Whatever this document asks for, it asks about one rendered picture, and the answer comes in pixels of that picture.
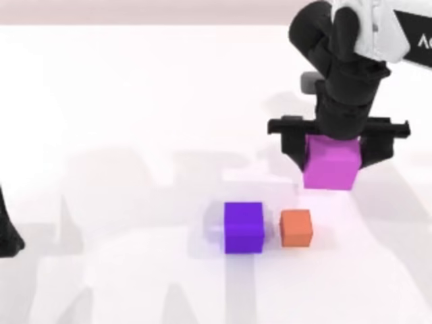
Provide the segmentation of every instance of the toy block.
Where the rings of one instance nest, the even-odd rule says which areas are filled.
[[[306,189],[351,190],[362,159],[360,143],[308,135],[303,184]]]
[[[226,202],[224,208],[225,253],[262,253],[264,211],[261,202]]]
[[[283,247],[309,247],[313,236],[308,210],[282,211],[279,222]]]

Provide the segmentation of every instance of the logo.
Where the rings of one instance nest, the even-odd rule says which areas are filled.
[[[427,38],[426,34],[423,34],[417,46],[432,49],[432,38]]]

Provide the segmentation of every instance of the purple cube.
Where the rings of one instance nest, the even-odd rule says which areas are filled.
[[[307,138],[308,161],[303,171],[306,189],[351,190],[361,166],[360,143],[324,135]]]
[[[262,253],[264,211],[261,202],[226,202],[225,253]]]

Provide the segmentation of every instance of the black object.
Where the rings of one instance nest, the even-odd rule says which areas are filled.
[[[308,134],[334,140],[360,138],[362,168],[392,158],[394,139],[411,134],[408,122],[392,124],[390,118],[369,117],[381,80],[391,72],[386,62],[354,52],[359,32],[355,11],[343,7],[332,22],[331,5],[326,1],[308,4],[291,23],[291,43],[318,72],[302,79],[302,88],[317,96],[315,120],[287,115],[270,120],[267,131],[281,134],[282,153],[302,171],[308,159]]]
[[[395,11],[411,50],[407,61],[432,68],[432,19],[402,11]]]
[[[0,188],[0,258],[15,257],[25,247],[24,240],[9,218]]]

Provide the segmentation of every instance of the white sticker on robot arm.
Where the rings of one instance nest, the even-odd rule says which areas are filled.
[[[356,12],[360,20],[355,52],[375,61],[397,63],[410,50],[410,44],[386,0],[333,0],[331,17],[343,7]]]

